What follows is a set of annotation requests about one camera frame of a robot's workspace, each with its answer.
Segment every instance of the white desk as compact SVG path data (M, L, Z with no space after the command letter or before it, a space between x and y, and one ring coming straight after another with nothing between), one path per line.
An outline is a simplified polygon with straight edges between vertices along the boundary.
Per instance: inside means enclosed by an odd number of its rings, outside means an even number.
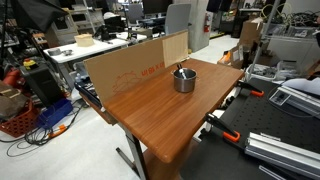
M50 56L48 53L49 49L44 50L44 53L56 63L59 73L63 76L65 81L67 82L69 88L72 90L74 87L73 79L69 75L68 70L64 66L63 63L73 60L78 60L80 58L84 58L93 54L102 53L108 50L112 50L115 48L127 47L129 42L121 39L113 39L107 42L101 42L97 40L93 40L94 45L89 47L79 47L76 43L68 44L65 46L59 46L58 48L61 51L72 50L72 54L69 56L65 56L64 54L60 54L58 56Z
M127 40L127 37L128 37L128 32L117 33L117 38L118 39ZM145 39L147 39L146 35L137 34L137 40L138 41L143 41Z

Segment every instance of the metal bar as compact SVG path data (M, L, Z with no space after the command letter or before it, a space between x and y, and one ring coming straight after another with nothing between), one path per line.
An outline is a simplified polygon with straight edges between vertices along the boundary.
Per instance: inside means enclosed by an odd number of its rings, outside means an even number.
M267 169L266 167L264 167L264 166L262 166L262 165L259 166L259 169L260 169L261 171L263 171L264 173L268 174L269 176L277 179L277 180L286 180L285 178L279 176L279 175L276 174L275 172Z
M116 151L121 156L121 158L128 164L128 166L139 176L139 172L136 165L133 162L131 162L127 155L124 154L124 152L119 147L117 147Z
M91 15L90 15L89 10L88 10L87 1L83 0L83 4L84 4L84 6L86 8L86 11L87 11L87 14L88 14L88 18L89 18L89 21L90 21L90 25L91 25L91 28L93 30L93 34L95 34L96 33L96 29L94 28L93 23L92 23Z
M267 32L268 32L268 29L269 29L269 26L271 24L271 21L272 21L272 18L274 17L274 15L277 13L278 11L278 6L280 5L280 0L275 0L274 4L273 4L273 8L272 8L272 11L270 13L270 16L268 18L268 22L267 24L265 25L265 27L263 27L263 32L262 32L262 40L265 39L266 35L267 35ZM254 60L252 62L252 65L251 65L251 68L249 69L249 76L248 76L248 79L247 81L250 80L251 78L251 75L252 75L252 72L254 70L254 66L256 65L256 63L258 62L260 56L261 56L261 52L262 52L262 49L261 49L261 44L259 45L258 47L258 50L256 52L256 55L254 57Z
M320 154L250 133L245 153L310 178L320 178Z
M5 55L4 55L4 42L5 42L5 38L6 38L7 16L8 16L8 0L5 0L5 2L4 2L4 15L3 15L3 22L2 22L0 66L3 65L3 61L4 61L4 58L5 58Z
M56 63L56 64L58 66L58 71L60 72L60 74L66 81L66 83L68 84L71 92L72 89L74 88L74 81L72 80L67 68L64 66L64 63Z
M140 141L121 123L119 123L119 125L126 133L126 138L130 146L131 153L133 155L135 166L138 169L140 179L141 180L150 179L148 175L146 163L144 161L143 153L141 150Z

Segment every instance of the chair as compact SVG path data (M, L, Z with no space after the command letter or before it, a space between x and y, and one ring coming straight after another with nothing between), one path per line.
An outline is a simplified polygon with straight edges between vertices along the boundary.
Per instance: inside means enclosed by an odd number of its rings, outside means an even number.
M191 4L171 4L168 7L164 30L166 35L188 29Z
M141 4L129 4L127 18L130 24L137 24L137 20L142 20L143 16Z

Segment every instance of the pole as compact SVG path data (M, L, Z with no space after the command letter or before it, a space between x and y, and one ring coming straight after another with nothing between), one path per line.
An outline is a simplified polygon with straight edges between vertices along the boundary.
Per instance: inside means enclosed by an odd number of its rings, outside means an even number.
M254 66L256 65L257 61L259 60L260 56L261 56L261 52L262 52L262 44L264 40L266 40L266 36L267 36L267 32L268 32L268 29L270 27L270 24L271 24L271 21L272 21L272 18L274 17L274 15L276 15L277 11L278 11L278 6L280 5L280 0L275 0L274 4L273 4L273 8L272 8L272 11L269 15L269 18L268 18L268 22L267 24L265 25L265 27L263 27L263 32L262 32L262 36L261 36L261 42L258 46L258 50L256 52L256 55L254 57L254 60L252 62L252 65L251 65L251 68L250 68L250 71L249 71L249 76L248 76L248 79L247 81L250 80L251 78L251 75L252 75L252 72L253 72L253 69L254 69Z
M95 34L95 33L96 33L96 29L94 28L93 23L92 23L92 19L91 19L89 10L88 10L87 1L86 1L86 0L83 0L83 4L84 4L84 6L86 7L87 14L88 14L88 18L89 18L89 21L90 21L90 25L91 25L91 28L92 28L92 30L93 30L93 34Z
M0 55L0 66L3 65L4 61L4 41L6 38L6 21L7 21L7 14L8 14L8 0L4 2L4 15L3 15L3 22L2 22L2 36L1 36L1 55Z

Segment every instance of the clamp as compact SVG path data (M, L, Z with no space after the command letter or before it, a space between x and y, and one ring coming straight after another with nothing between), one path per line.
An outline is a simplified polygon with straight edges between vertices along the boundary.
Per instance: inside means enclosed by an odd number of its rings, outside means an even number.
M218 129L223 131L223 137L227 140L230 140L234 143L238 142L240 139L240 133L237 131L232 130L227 124L217 118L215 115L207 113L204 117L204 121L208 122L209 124L217 127Z
M257 97L262 97L264 95L264 92L261 91L260 89L254 87L253 85L243 82L243 81L238 81L236 84L236 87L244 88L251 90L250 94L257 96Z

